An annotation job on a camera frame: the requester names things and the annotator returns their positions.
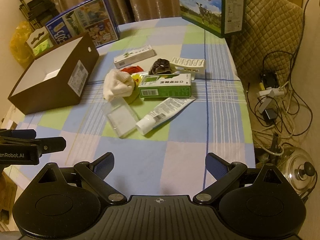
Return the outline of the white ointment tube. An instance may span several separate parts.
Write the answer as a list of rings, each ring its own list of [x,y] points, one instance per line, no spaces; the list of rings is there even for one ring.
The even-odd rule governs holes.
[[[196,100],[190,98],[167,98],[158,104],[150,113],[136,123],[136,129],[142,135],[146,135],[154,128],[172,119],[180,111]]]

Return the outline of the white bird ointment box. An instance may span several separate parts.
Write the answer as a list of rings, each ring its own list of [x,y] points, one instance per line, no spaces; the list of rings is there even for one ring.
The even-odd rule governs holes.
[[[117,69],[132,65],[144,59],[155,56],[156,53],[149,44],[131,51],[127,51],[114,58],[114,65]]]

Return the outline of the red snack packet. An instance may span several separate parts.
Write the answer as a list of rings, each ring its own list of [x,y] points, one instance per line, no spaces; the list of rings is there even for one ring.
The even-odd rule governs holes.
[[[129,66],[129,67],[122,68],[120,71],[129,73],[130,75],[132,75],[135,73],[144,72],[144,69],[141,68],[140,66]]]

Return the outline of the checkered bed sheet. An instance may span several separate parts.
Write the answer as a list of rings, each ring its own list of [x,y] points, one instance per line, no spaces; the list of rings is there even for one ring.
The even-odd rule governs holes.
[[[245,93],[226,41],[181,18],[128,23],[119,29],[120,40],[99,49],[104,58],[80,104],[31,114],[18,124],[39,137],[64,137],[66,149],[43,155],[36,166],[12,166],[9,177],[25,188],[46,163],[70,167],[112,152],[115,165],[106,181],[124,195],[193,196],[214,181],[205,169],[209,152],[254,167]],[[103,81],[116,56],[145,45],[152,46],[156,58],[203,59],[206,72],[192,82],[194,101],[136,98],[130,108],[149,132],[134,130],[120,138],[107,119]]]

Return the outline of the white wavy plastic rack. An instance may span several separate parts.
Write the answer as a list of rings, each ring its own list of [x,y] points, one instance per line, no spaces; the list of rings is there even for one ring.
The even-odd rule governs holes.
[[[191,79],[202,77],[206,72],[205,59],[186,59],[181,57],[173,57],[170,63],[170,68],[175,72],[187,73],[191,75]]]

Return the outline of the blue milk carton box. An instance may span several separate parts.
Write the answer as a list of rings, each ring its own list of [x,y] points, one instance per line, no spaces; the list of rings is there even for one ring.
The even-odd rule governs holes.
[[[119,29],[108,0],[85,0],[54,17],[46,28],[57,44],[88,33],[99,48],[119,40]]]

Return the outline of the white cloth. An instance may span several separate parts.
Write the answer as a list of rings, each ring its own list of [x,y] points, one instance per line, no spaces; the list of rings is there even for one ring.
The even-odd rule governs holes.
[[[115,98],[128,97],[134,88],[135,82],[129,73],[112,69],[104,80],[103,97],[108,102]]]

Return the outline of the green cow milk box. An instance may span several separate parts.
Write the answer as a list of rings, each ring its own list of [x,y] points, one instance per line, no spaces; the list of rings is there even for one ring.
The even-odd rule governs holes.
[[[246,0],[179,0],[181,17],[219,38],[243,30]]]

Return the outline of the green white spray box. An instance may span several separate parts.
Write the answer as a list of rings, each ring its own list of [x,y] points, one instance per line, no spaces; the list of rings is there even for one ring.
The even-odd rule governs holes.
[[[141,98],[189,98],[192,94],[191,75],[146,75],[138,89]]]

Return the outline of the black power adapter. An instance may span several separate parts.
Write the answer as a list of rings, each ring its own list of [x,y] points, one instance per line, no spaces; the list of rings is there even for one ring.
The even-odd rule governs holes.
[[[276,120],[277,116],[278,116],[278,114],[272,108],[268,108],[263,111],[263,119],[266,122],[272,122],[272,121]]]

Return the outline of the yellow snack pouch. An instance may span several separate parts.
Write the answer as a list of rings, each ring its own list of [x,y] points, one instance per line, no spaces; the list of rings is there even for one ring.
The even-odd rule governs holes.
[[[139,97],[138,86],[142,80],[142,76],[138,73],[132,74],[131,77],[134,81],[134,88],[133,88],[132,94],[130,96],[124,97],[125,101],[128,104],[133,103],[136,100],[136,98]]]

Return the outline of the brown cardboard storage box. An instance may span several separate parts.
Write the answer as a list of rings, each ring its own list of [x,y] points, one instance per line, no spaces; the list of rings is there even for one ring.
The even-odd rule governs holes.
[[[71,38],[36,57],[8,100],[25,115],[77,105],[98,58],[87,33]]]

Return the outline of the dark brown scrunchie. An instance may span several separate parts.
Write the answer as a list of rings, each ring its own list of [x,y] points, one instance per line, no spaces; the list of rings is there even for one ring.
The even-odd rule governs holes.
[[[170,62],[166,59],[157,59],[151,69],[149,75],[171,74]]]

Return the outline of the white power strip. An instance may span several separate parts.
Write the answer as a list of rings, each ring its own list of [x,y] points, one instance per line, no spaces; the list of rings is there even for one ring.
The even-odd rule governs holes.
[[[284,96],[286,93],[285,89],[280,89],[280,88],[269,88],[266,90],[261,90],[259,92],[257,92],[257,97],[258,98],[262,98],[265,96]]]

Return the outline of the tissue pack cardboard box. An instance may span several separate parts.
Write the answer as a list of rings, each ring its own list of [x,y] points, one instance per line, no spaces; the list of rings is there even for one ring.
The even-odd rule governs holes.
[[[34,57],[54,46],[46,27],[36,29],[31,33],[27,39],[27,45],[30,47]]]

